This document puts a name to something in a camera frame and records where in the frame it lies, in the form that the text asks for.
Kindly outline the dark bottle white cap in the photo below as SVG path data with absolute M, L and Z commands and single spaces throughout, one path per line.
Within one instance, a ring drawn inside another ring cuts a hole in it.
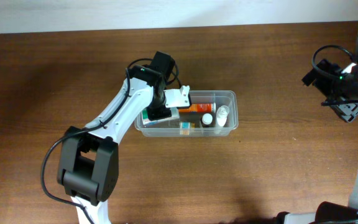
M 205 113 L 200 119 L 201 128 L 209 128 L 213 122 L 213 116 L 210 113 Z

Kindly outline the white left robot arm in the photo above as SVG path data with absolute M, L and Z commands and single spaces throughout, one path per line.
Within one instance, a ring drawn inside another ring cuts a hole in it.
M 108 198 L 119 177 L 119 143 L 136 117 L 152 121 L 172 116 L 173 95 L 167 89 L 178 69 L 174 59 L 156 52 L 148 65 L 133 61 L 124 72 L 119 93 L 84 128 L 69 127 L 62 145 L 57 182 L 70 196 L 80 223 L 109 223 Z

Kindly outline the white green medicine box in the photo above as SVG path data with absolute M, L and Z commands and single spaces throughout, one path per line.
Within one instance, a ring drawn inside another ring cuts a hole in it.
M 180 114 L 177 108 L 170 108 L 170 112 L 166 111 L 166 115 L 163 115 L 161 117 L 158 117 L 156 119 L 150 119 L 149 118 L 149 114 L 147 113 L 147 110 L 144 109 L 141 112 L 141 118 L 142 118 L 142 124 L 144 126 L 151 126 L 151 125 L 155 125 L 158 123 L 162 123 L 162 122 L 166 122 L 166 121 L 171 121 L 171 120 L 176 120 L 180 118 Z

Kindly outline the orange effervescent tablet tube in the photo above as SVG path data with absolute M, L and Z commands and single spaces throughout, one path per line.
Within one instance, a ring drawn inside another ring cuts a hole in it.
M 189 108 L 179 109 L 180 113 L 215 113 L 215 103 L 194 103 Z

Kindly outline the white spray bottle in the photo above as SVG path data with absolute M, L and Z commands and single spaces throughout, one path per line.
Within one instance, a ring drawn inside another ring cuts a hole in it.
M 222 105 L 217 109 L 213 126 L 214 134 L 219 135 L 222 128 L 226 125 L 229 112 L 230 108 L 226 105 Z

